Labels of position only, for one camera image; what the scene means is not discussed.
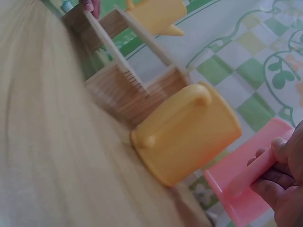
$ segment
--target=pink object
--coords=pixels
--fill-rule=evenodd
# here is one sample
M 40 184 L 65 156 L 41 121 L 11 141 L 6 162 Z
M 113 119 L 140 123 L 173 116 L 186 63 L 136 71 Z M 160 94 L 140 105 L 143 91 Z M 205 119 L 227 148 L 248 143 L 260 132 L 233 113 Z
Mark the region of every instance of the pink object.
M 259 148 L 269 148 L 275 137 L 288 140 L 292 132 L 292 126 L 273 118 L 250 140 L 204 172 L 236 227 L 245 227 L 270 208 L 249 186 L 276 162 L 274 154 L 268 149 L 249 166 L 247 162 Z

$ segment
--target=hand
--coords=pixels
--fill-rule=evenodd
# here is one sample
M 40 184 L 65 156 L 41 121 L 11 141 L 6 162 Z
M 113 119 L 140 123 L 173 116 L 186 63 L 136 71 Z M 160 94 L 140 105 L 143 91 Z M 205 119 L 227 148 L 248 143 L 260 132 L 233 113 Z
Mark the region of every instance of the hand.
M 251 188 L 274 210 L 278 227 L 303 227 L 303 121 L 288 142 L 276 138 L 271 147 L 278 162 Z M 259 149 L 256 158 L 265 150 Z
M 101 0 L 80 0 L 80 3 L 85 7 L 86 10 L 91 12 L 96 19 L 99 19 Z

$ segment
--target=green checkered tablecloth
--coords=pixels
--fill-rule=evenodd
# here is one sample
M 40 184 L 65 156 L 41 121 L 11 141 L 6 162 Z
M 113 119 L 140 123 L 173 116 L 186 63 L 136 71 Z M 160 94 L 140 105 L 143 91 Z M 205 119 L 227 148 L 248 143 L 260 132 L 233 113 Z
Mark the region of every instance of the green checkered tablecloth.
M 272 117 L 297 125 L 303 118 L 303 1 L 261 1 L 259 9 L 244 13 L 230 31 L 191 59 L 188 67 L 194 69 L 195 81 L 207 81 L 221 93 L 243 128 L 243 136 L 217 159 L 247 141 Z M 187 181 L 205 210 L 221 210 L 224 216 L 201 171 Z M 251 226 L 266 226 L 267 222 L 275 226 L 270 217 L 271 210 Z M 226 216 L 223 223 L 218 226 L 234 226 L 227 224 Z
M 103 10 L 110 11 L 113 4 L 123 7 L 123 3 L 103 0 Z M 157 41 L 176 61 L 187 65 L 194 82 L 206 81 L 221 93 L 243 130 L 243 136 L 205 169 L 249 140 L 272 117 L 280 117 L 293 126 L 303 118 L 303 0 L 184 3 L 188 15 L 177 22 L 184 37 L 159 36 Z M 130 31 L 117 37 L 115 43 L 143 81 L 165 68 Z M 205 210 L 219 215 L 218 227 L 233 227 L 202 171 L 196 171 L 185 182 Z M 250 224 L 274 226 L 272 210 Z

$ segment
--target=fingernail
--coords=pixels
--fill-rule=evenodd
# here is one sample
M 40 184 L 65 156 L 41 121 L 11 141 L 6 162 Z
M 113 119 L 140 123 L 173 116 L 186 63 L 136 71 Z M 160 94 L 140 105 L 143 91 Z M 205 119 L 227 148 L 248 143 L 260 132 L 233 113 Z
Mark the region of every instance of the fingernail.
M 286 140 L 285 139 L 283 139 L 283 138 L 281 138 L 281 137 L 277 137 L 277 138 L 275 138 L 275 139 L 273 139 L 272 141 L 271 141 L 271 146 L 273 147 L 273 148 L 278 148 L 278 147 L 280 147 L 282 144 L 284 144 L 284 143 L 286 143 Z
M 85 7 L 86 7 L 86 10 L 88 10 L 89 12 L 94 11 L 94 6 L 91 3 L 86 4 Z

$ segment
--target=yellow toy teapot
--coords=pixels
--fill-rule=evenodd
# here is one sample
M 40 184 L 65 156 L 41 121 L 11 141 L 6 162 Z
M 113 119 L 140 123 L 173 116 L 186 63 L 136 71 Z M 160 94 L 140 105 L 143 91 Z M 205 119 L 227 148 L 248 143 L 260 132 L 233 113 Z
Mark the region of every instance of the yellow toy teapot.
M 182 0 L 142 0 L 137 4 L 126 0 L 126 6 L 126 12 L 152 35 L 183 36 L 183 31 L 173 25 L 187 14 Z
M 242 134 L 220 94 L 206 83 L 180 90 L 131 132 L 131 141 L 152 174 L 174 186 L 200 169 Z

